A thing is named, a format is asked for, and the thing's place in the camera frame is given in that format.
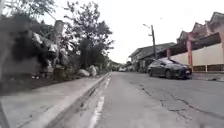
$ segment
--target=sidewalk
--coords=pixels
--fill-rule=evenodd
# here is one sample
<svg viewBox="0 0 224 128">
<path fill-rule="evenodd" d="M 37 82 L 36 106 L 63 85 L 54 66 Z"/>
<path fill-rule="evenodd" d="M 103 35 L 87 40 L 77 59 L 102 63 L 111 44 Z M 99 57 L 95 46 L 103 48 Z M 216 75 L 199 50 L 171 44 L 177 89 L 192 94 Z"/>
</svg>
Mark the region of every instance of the sidewalk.
<svg viewBox="0 0 224 128">
<path fill-rule="evenodd" d="M 55 84 L 47 87 L 3 96 L 1 102 L 11 128 L 22 128 L 39 115 L 76 93 L 98 78 L 83 78 L 72 82 Z"/>
<path fill-rule="evenodd" d="M 192 79 L 224 82 L 224 74 L 194 73 Z"/>
</svg>

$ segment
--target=boulder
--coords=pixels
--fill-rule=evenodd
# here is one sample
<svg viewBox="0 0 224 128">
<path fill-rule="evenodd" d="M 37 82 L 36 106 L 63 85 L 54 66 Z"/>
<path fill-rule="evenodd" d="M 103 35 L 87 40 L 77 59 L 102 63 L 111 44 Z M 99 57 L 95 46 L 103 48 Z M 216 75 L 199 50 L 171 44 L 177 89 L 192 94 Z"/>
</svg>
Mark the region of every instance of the boulder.
<svg viewBox="0 0 224 128">
<path fill-rule="evenodd" d="M 97 75 L 96 67 L 94 65 L 91 65 L 89 69 L 90 69 L 90 75 L 95 77 Z"/>
<path fill-rule="evenodd" d="M 88 77 L 90 75 L 90 73 L 88 71 L 84 70 L 84 69 L 80 69 L 78 71 L 78 74 L 83 76 L 83 77 Z"/>
</svg>

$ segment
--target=car windshield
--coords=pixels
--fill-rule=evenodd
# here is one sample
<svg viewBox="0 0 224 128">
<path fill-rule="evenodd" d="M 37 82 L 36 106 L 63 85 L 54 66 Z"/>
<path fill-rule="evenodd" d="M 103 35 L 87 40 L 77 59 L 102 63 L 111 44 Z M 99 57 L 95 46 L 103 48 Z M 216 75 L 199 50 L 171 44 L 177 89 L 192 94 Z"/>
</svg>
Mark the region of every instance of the car windshield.
<svg viewBox="0 0 224 128">
<path fill-rule="evenodd" d="M 178 62 L 176 62 L 174 60 L 168 60 L 168 59 L 163 60 L 163 62 L 166 63 L 166 64 L 180 64 L 180 63 L 178 63 Z"/>
</svg>

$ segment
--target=gray car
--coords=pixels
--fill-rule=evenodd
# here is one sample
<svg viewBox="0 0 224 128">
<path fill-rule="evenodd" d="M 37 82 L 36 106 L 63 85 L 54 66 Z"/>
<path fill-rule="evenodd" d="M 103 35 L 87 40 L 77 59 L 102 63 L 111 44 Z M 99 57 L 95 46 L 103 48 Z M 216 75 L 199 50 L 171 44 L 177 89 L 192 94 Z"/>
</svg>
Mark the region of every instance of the gray car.
<svg viewBox="0 0 224 128">
<path fill-rule="evenodd" d="M 171 78 L 190 78 L 192 74 L 191 68 L 171 59 L 155 60 L 148 66 L 149 76 Z"/>
</svg>

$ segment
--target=cracked asphalt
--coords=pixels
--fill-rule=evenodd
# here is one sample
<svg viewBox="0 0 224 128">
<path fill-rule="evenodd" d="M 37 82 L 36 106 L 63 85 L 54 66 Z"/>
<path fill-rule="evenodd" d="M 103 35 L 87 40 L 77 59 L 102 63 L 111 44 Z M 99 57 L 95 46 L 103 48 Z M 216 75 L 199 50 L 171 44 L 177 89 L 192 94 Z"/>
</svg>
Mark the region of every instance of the cracked asphalt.
<svg viewBox="0 0 224 128">
<path fill-rule="evenodd" d="M 97 90 L 65 128 L 224 128 L 222 82 L 113 72 Z"/>
<path fill-rule="evenodd" d="M 167 80 L 146 74 L 121 76 L 139 86 L 150 98 L 186 121 L 202 128 L 224 127 L 224 83 L 202 80 Z"/>
</svg>

